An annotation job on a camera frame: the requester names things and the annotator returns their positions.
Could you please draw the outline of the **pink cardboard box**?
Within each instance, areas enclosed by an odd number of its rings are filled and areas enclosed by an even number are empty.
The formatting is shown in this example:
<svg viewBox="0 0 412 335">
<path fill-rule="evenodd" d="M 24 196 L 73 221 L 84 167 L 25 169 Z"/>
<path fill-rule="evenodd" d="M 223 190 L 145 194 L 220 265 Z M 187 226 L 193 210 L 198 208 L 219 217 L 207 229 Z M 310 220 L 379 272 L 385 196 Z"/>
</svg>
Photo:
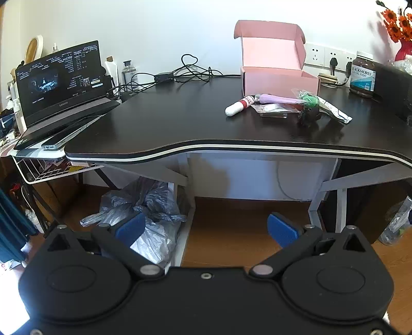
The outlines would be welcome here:
<svg viewBox="0 0 412 335">
<path fill-rule="evenodd" d="M 319 78 L 303 70 L 305 36 L 296 24 L 239 20 L 234 38 L 242 45 L 242 92 L 293 98 L 294 91 L 317 94 Z"/>
</svg>

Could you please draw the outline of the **grey plastic bag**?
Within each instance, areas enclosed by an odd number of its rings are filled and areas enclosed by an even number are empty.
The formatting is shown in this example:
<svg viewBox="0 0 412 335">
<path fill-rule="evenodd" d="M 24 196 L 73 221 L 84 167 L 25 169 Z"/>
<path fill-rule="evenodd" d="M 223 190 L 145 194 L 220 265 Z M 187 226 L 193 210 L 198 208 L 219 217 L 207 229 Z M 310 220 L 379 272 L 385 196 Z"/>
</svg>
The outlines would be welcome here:
<svg viewBox="0 0 412 335">
<path fill-rule="evenodd" d="M 110 225 L 114 235 L 150 262 L 165 267 L 177 244 L 186 215 L 180 212 L 169 185 L 140 177 L 101 197 L 100 209 L 80 220 L 83 227 Z"/>
</svg>

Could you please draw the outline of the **brown supplement bottle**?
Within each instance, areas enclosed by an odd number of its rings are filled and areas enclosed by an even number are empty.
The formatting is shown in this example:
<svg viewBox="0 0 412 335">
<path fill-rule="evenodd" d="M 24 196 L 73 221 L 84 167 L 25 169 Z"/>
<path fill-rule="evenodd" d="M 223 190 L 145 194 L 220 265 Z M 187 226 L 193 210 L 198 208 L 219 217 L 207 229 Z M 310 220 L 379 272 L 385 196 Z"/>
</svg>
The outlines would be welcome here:
<svg viewBox="0 0 412 335">
<path fill-rule="evenodd" d="M 374 95 L 376 70 L 373 56 L 358 51 L 351 65 L 350 91 L 364 98 Z"/>
</svg>

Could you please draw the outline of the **beige tape roll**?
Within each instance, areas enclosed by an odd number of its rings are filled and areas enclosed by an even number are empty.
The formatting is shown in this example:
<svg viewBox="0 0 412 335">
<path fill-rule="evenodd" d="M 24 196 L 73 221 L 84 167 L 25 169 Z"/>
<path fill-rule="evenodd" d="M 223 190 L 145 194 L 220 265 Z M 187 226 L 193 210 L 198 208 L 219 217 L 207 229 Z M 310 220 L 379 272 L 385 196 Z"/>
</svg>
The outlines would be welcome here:
<svg viewBox="0 0 412 335">
<path fill-rule="evenodd" d="M 319 73 L 319 81 L 324 87 L 336 87 L 339 83 L 339 80 L 334 75 L 328 75 L 325 73 Z"/>
</svg>

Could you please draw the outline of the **white red tube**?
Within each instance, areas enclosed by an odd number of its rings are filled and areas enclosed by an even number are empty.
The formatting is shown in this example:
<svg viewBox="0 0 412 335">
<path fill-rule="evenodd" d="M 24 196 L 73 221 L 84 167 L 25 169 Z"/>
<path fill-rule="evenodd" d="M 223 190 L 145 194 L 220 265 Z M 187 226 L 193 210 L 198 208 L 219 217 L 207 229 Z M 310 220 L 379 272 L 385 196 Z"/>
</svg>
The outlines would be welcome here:
<svg viewBox="0 0 412 335">
<path fill-rule="evenodd" d="M 237 113 L 243 111 L 244 109 L 250 107 L 255 102 L 255 98 L 253 96 L 245 96 L 241 100 L 237 101 L 234 104 L 231 104 L 225 109 L 226 116 L 232 117 Z"/>
</svg>

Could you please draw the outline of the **black appliance box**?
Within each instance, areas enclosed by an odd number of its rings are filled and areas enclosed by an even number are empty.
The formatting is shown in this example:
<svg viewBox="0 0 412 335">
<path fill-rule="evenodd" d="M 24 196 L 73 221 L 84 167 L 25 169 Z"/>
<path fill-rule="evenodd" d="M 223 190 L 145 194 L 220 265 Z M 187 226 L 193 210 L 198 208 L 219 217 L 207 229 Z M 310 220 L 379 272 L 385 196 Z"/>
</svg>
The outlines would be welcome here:
<svg viewBox="0 0 412 335">
<path fill-rule="evenodd" d="M 382 63 L 375 63 L 374 70 L 373 99 L 411 125 L 411 75 Z"/>
</svg>

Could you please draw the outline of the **red vase orange flowers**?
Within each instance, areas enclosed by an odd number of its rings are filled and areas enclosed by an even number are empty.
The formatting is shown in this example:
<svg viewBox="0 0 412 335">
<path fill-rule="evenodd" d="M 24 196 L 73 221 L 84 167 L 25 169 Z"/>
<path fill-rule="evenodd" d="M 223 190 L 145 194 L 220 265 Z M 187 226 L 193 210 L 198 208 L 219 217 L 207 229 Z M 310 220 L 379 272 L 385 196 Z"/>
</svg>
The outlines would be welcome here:
<svg viewBox="0 0 412 335">
<path fill-rule="evenodd" d="M 407 56 L 411 56 L 411 1 L 406 0 L 406 7 L 397 12 L 389 9 L 383 1 L 376 1 L 376 4 L 384 8 L 381 15 L 391 41 L 401 43 L 394 60 L 403 61 Z"/>
</svg>

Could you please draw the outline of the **white squeeze tube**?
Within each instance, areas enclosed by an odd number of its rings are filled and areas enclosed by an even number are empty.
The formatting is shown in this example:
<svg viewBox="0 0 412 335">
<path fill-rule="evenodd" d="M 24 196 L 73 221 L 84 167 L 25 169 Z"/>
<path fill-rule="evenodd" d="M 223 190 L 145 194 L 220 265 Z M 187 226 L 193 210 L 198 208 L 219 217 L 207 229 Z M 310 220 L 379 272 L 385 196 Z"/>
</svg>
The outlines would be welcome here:
<svg viewBox="0 0 412 335">
<path fill-rule="evenodd" d="M 115 87 L 119 85 L 119 73 L 117 62 L 115 61 L 113 56 L 108 56 L 105 60 L 105 68 L 108 71 L 111 78 L 113 78 Z"/>
</svg>

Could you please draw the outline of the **white sachet packet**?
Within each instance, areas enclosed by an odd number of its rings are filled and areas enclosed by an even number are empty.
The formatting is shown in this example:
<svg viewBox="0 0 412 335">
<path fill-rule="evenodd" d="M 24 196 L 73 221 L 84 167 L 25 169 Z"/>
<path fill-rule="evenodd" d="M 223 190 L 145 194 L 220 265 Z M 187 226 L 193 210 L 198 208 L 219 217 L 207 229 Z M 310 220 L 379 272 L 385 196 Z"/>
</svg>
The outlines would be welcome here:
<svg viewBox="0 0 412 335">
<path fill-rule="evenodd" d="M 331 119 L 334 119 L 343 124 L 348 124 L 352 121 L 353 118 L 351 116 L 348 116 L 333 104 L 329 103 L 320 96 L 318 96 L 317 99 L 319 102 L 319 110 L 322 113 L 328 115 Z"/>
</svg>

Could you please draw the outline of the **white wall socket strip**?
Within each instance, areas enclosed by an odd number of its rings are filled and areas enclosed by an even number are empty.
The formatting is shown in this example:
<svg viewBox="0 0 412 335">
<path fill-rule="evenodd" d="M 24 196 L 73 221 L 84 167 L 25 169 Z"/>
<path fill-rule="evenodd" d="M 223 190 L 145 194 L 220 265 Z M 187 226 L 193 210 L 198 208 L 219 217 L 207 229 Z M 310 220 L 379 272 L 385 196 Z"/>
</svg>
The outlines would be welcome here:
<svg viewBox="0 0 412 335">
<path fill-rule="evenodd" d="M 352 62 L 356 58 L 356 53 L 323 47 L 320 45 L 305 44 L 306 59 L 305 65 L 322 68 L 330 68 L 332 58 L 337 60 L 335 71 L 345 72 L 348 62 Z"/>
</svg>

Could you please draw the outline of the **clear small bottle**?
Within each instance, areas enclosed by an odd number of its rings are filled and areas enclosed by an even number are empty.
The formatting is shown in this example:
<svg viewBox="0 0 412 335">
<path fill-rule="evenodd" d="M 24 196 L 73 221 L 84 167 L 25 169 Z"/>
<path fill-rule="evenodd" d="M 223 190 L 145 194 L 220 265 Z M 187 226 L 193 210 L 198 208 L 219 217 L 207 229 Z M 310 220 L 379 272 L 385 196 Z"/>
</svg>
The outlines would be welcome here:
<svg viewBox="0 0 412 335">
<path fill-rule="evenodd" d="M 124 61 L 123 64 L 124 64 L 124 67 L 122 69 L 123 83 L 125 85 L 129 85 L 130 83 L 132 83 L 134 75 L 137 73 L 137 70 L 132 65 L 131 60 Z"/>
</svg>

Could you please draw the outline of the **black laptop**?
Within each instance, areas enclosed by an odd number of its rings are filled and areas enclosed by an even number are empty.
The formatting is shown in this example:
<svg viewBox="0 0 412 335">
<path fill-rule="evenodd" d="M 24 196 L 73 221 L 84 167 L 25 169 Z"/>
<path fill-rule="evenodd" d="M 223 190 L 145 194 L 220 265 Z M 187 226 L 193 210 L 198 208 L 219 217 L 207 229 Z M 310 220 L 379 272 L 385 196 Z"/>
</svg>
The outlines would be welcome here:
<svg viewBox="0 0 412 335">
<path fill-rule="evenodd" d="M 27 126 L 16 150 L 58 150 L 118 106 L 96 40 L 21 66 L 16 78 Z"/>
</svg>

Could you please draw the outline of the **green items plastic bag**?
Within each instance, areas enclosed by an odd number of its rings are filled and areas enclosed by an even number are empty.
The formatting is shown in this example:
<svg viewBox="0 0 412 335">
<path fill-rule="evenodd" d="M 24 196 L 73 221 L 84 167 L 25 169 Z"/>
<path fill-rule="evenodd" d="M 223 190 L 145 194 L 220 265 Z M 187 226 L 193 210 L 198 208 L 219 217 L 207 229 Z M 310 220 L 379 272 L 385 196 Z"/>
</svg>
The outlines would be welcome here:
<svg viewBox="0 0 412 335">
<path fill-rule="evenodd" d="M 292 92 L 297 99 L 297 102 L 295 102 L 293 106 L 297 109 L 302 110 L 304 108 L 315 108 L 319 106 L 319 97 L 317 97 L 316 94 L 301 89 L 292 89 Z"/>
</svg>

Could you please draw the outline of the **black power adapter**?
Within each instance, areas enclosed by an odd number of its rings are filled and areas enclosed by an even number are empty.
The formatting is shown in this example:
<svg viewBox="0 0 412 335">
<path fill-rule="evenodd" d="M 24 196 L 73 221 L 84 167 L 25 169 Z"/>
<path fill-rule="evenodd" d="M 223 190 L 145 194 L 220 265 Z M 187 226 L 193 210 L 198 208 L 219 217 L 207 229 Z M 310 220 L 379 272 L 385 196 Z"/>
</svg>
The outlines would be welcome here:
<svg viewBox="0 0 412 335">
<path fill-rule="evenodd" d="M 162 83 L 167 81 L 173 81 L 174 75 L 173 72 L 163 72 L 154 75 L 154 82 L 155 83 Z"/>
</svg>

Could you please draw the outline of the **black small object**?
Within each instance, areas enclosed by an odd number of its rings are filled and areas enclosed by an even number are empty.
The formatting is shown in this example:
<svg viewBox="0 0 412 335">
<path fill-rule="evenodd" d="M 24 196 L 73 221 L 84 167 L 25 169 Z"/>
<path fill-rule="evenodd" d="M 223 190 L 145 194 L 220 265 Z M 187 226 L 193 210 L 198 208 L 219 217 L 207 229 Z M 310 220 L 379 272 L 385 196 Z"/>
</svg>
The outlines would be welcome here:
<svg viewBox="0 0 412 335">
<path fill-rule="evenodd" d="M 298 125 L 301 127 L 309 127 L 316 123 L 321 118 L 321 112 L 318 105 L 312 107 L 305 106 L 299 114 Z"/>
</svg>

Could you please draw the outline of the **purple pink wand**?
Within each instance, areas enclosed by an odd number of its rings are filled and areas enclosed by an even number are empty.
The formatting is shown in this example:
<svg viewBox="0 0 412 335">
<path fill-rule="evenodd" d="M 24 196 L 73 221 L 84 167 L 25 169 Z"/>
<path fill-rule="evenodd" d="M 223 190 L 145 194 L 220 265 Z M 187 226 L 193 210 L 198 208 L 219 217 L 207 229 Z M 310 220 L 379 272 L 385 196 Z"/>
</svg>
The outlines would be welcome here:
<svg viewBox="0 0 412 335">
<path fill-rule="evenodd" d="M 255 102 L 259 104 L 287 104 L 287 105 L 303 105 L 305 100 L 299 98 L 287 98 L 282 96 L 275 96 L 272 94 L 257 94 L 255 95 Z"/>
</svg>

